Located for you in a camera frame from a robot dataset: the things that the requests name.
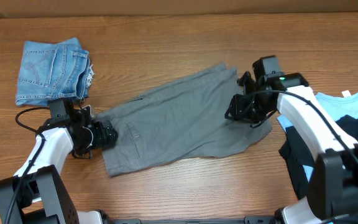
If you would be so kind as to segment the grey cargo shorts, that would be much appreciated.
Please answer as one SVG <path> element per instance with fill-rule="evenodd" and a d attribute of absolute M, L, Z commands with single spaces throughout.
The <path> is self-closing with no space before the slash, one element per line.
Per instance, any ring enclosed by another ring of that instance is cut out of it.
<path fill-rule="evenodd" d="M 103 148 L 108 175 L 191 157 L 227 157 L 266 137 L 269 122 L 253 129 L 224 117 L 241 93 L 236 79 L 237 70 L 221 63 L 97 114 L 118 133 L 115 145 Z"/>

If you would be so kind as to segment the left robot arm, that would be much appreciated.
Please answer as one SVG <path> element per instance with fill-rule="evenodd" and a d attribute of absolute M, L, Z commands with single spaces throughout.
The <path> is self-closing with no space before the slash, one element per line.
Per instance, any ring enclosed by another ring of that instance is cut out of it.
<path fill-rule="evenodd" d="M 3 223 L 110 223 L 102 210 L 78 211 L 60 173 L 67 156 L 77 149 L 113 145 L 117 131 L 109 121 L 48 119 L 36 131 L 36 143 L 24 165 L 0 180 L 0 217 Z"/>

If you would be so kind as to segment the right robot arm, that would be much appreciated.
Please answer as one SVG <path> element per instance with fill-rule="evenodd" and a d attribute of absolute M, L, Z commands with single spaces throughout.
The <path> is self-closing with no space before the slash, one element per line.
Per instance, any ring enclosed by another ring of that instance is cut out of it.
<path fill-rule="evenodd" d="M 243 88 L 225 113 L 257 128 L 278 111 L 286 116 L 314 159 L 307 195 L 277 210 L 272 223 L 329 223 L 358 213 L 358 142 L 325 112 L 309 83 L 299 73 L 245 72 Z"/>

